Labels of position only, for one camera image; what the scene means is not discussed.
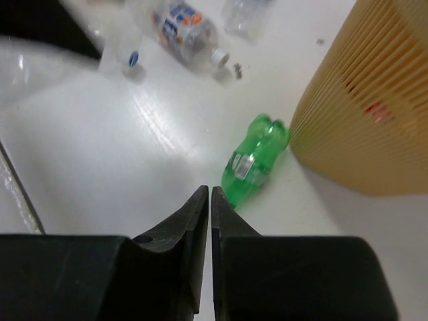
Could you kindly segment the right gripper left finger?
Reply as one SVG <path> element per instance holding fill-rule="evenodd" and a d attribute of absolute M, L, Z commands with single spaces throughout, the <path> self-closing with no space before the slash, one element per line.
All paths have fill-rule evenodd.
<path fill-rule="evenodd" d="M 209 189 L 140 235 L 1 236 L 2 320 L 192 320 Z"/>

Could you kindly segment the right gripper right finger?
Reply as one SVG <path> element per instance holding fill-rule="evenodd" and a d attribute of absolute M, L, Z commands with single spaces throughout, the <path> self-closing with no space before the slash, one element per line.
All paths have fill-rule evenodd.
<path fill-rule="evenodd" d="M 211 195 L 217 320 L 398 320 L 379 259 L 354 236 L 265 236 Z"/>

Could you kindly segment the green plastic bottle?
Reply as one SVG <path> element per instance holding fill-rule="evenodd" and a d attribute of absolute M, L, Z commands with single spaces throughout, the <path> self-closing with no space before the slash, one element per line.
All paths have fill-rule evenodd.
<path fill-rule="evenodd" d="M 251 122 L 221 178 L 221 188 L 233 208 L 246 202 L 267 183 L 289 141 L 289 129 L 281 120 L 260 114 Z"/>

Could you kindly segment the blue label plastic bottle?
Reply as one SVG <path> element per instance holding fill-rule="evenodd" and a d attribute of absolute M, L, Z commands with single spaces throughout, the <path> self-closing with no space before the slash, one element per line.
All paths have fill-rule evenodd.
<path fill-rule="evenodd" d="M 250 43 L 256 42 L 263 34 L 275 2 L 265 0 L 225 1 L 221 11 L 225 32 Z"/>

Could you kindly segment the large clear plastic bottle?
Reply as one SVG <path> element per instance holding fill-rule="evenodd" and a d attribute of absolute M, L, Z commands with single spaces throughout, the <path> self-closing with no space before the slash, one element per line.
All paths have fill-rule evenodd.
<path fill-rule="evenodd" d="M 140 84 L 146 77 L 141 65 L 142 32 L 125 1 L 101 1 L 102 40 L 104 48 L 99 71 L 106 76 L 123 75 Z"/>

